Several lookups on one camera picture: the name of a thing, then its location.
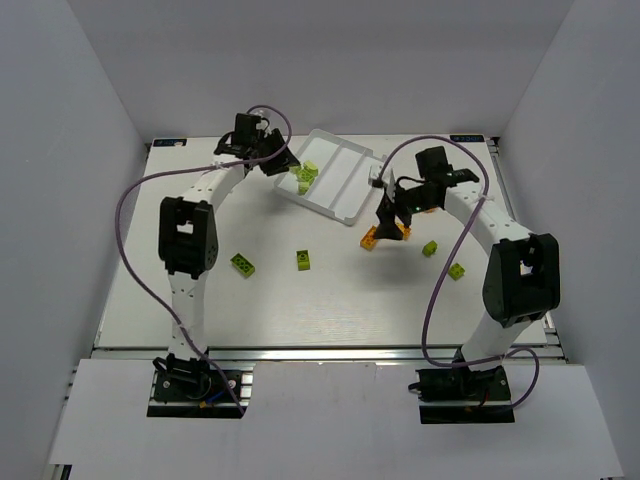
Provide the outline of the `pale green lego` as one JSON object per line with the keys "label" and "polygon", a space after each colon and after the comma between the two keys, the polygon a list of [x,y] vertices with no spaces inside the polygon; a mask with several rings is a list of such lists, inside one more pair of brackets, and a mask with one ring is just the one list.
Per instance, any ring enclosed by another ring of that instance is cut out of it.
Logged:
{"label": "pale green lego", "polygon": [[308,190],[310,188],[310,183],[309,182],[301,182],[298,184],[298,194],[299,195],[305,195]]}

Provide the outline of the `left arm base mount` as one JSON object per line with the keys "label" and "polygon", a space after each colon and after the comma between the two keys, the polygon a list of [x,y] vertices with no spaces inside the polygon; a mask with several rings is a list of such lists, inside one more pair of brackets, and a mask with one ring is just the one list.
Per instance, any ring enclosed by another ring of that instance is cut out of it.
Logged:
{"label": "left arm base mount", "polygon": [[245,372],[224,370],[221,376],[206,361],[181,360],[173,354],[156,357],[152,364],[155,373],[147,407],[149,418],[241,419],[244,416],[230,391],[246,409]]}

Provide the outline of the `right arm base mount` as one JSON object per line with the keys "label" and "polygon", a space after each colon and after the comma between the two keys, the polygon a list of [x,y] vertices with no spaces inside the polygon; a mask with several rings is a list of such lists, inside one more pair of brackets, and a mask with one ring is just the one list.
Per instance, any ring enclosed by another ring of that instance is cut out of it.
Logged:
{"label": "right arm base mount", "polygon": [[486,371],[417,370],[408,390],[419,398],[420,422],[444,424],[510,424],[515,422],[511,390],[502,366]]}

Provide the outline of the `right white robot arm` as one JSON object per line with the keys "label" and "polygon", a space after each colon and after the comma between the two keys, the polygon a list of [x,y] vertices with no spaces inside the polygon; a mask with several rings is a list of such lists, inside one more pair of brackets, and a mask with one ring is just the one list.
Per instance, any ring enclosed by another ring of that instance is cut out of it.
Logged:
{"label": "right white robot arm", "polygon": [[516,339],[560,303],[559,244],[549,234],[535,234],[517,223],[489,195],[486,168],[456,169],[443,146],[416,155],[414,187],[404,188],[388,163],[369,175],[382,190],[376,210],[378,239],[401,240],[402,228],[415,214],[439,208],[458,220],[463,230],[455,241],[435,286],[441,288],[467,236],[488,257],[482,285],[484,313],[471,337],[450,363],[433,358],[430,365],[471,374],[499,367]]}

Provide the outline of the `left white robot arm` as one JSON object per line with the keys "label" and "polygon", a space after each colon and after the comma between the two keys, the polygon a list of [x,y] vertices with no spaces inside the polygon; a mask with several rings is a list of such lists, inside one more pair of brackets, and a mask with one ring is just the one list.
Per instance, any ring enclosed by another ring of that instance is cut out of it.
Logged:
{"label": "left white robot arm", "polygon": [[160,204],[159,257],[171,288],[172,326],[169,353],[198,361],[207,353],[204,333],[206,281],[216,263],[219,243],[215,214],[253,168],[267,176],[284,173],[299,161],[277,128],[270,108],[257,105],[235,117],[234,128],[215,150],[213,170],[203,173],[182,195]]}

